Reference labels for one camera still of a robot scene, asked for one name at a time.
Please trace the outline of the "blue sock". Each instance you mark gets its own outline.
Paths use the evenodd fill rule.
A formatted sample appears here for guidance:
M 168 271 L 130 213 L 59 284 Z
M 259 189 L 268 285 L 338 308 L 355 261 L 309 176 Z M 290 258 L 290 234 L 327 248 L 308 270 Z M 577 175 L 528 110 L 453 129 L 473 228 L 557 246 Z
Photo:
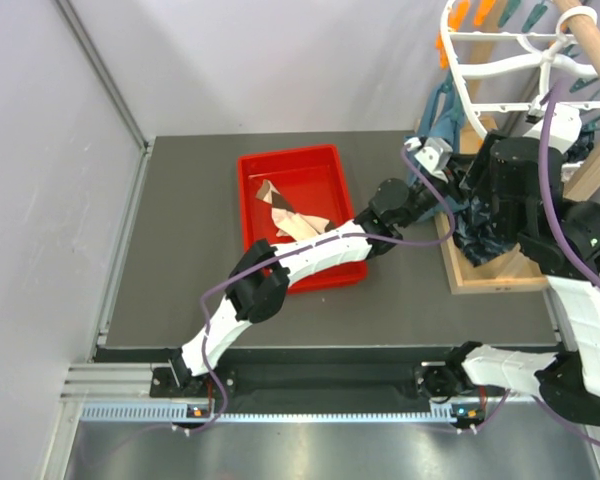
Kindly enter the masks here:
M 443 139 L 454 153 L 459 153 L 464 124 L 465 114 L 461 100 L 452 83 L 445 81 L 429 94 L 420 124 L 414 135 L 405 137 L 405 142 L 408 143 L 416 137 L 438 137 Z

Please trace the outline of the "white clip hanger frame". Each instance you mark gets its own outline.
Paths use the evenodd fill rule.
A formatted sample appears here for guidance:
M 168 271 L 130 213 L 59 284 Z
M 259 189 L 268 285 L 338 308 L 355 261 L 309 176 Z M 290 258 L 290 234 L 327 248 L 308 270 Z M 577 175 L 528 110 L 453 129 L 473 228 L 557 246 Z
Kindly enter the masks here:
M 529 113 L 534 102 L 541 104 L 546 100 L 550 93 L 550 76 L 553 70 L 563 71 L 584 80 L 600 79 L 600 30 L 597 26 L 596 10 L 577 2 L 571 4 L 559 1 L 556 4 L 562 14 L 552 34 L 452 31 L 447 27 L 447 21 L 453 1 L 445 4 L 440 17 L 439 32 L 448 58 L 448 68 L 465 116 L 480 138 L 484 139 L 488 133 L 480 119 L 481 114 Z M 515 41 L 524 52 L 497 61 L 463 64 L 458 61 L 454 48 L 456 40 L 480 43 Z M 538 96 L 532 102 L 475 103 L 468 91 L 470 81 L 495 78 L 530 69 L 539 72 Z M 571 103 L 579 111 L 600 110 L 600 101 Z

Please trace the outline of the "dark patterned sock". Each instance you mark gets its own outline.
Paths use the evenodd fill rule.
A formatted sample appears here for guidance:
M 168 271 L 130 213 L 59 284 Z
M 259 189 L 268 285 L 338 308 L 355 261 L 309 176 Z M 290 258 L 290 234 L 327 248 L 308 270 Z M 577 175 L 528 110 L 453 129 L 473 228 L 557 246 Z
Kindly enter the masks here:
M 472 267 L 479 267 L 510 252 L 515 243 L 499 236 L 491 220 L 491 205 L 478 197 L 449 198 L 455 219 L 453 242 Z

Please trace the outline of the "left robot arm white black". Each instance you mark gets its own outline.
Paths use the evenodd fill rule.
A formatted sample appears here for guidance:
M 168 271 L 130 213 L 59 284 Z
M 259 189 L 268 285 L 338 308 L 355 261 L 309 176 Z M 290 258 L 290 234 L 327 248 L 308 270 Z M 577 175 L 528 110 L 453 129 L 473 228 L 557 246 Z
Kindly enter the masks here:
M 463 156 L 436 154 L 429 147 L 417 153 L 403 150 L 401 156 L 416 178 L 412 184 L 395 178 L 383 181 L 354 219 L 310 239 L 255 242 L 229 278 L 202 295 L 201 331 L 169 358 L 177 390 L 189 397 L 200 394 L 224 352 L 246 329 L 275 316 L 290 287 L 330 268 L 365 262 L 407 245 L 402 230 L 436 206 L 454 215 L 449 202 L 461 197 Z

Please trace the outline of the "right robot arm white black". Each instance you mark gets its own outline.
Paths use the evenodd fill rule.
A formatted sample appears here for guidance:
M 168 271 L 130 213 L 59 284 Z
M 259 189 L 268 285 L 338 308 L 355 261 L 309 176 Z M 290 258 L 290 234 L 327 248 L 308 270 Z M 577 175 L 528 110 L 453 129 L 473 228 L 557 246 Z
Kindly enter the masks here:
M 535 262 L 562 304 L 575 348 L 505 350 L 469 341 L 419 375 L 431 397 L 481 386 L 533 396 L 564 420 L 600 427 L 600 204 L 564 198 L 560 150 L 533 137 L 487 134 L 464 179 L 498 232 Z

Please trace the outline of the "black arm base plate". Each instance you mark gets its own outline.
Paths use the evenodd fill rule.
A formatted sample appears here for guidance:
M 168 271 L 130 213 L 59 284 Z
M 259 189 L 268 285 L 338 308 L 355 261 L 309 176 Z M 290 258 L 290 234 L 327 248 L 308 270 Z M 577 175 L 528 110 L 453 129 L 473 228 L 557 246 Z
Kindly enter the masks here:
M 150 396 L 221 399 L 226 394 L 230 399 L 242 399 L 255 393 L 289 393 L 298 399 L 302 393 L 356 392 L 436 399 L 475 388 L 466 375 L 442 362 L 229 362 L 198 375 L 186 375 L 172 365 L 158 367 L 153 371 Z

